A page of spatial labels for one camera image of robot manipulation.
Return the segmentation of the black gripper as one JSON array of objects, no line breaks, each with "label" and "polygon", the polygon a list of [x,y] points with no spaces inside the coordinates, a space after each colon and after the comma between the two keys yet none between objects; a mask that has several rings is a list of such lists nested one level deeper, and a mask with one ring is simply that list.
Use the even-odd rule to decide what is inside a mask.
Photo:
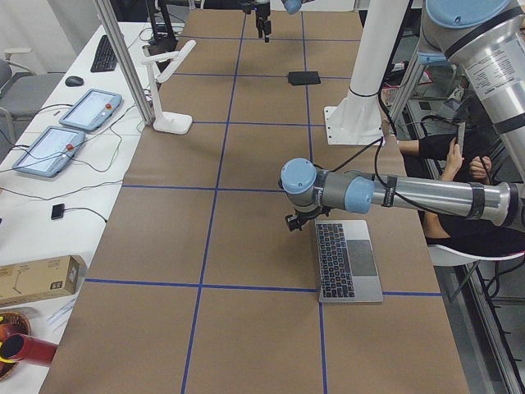
[{"label": "black gripper", "polygon": [[263,39],[265,43],[268,43],[270,40],[270,34],[272,33],[272,23],[268,20],[268,17],[271,15],[270,1],[256,0],[255,12],[257,17],[258,37]]}]

